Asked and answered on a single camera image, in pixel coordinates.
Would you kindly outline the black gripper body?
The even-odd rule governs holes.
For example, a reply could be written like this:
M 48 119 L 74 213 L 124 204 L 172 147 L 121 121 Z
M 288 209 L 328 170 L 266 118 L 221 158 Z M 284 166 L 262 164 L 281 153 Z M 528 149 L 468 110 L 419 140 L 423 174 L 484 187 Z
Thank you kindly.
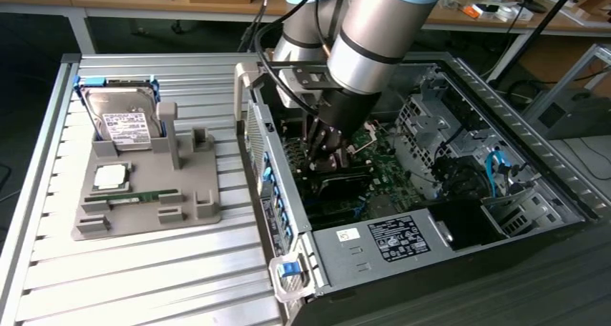
M 344 139 L 352 138 L 360 129 L 380 99 L 381 93 L 359 94 L 348 89 L 325 89 L 319 99 L 319 129 L 328 134 L 331 129 Z

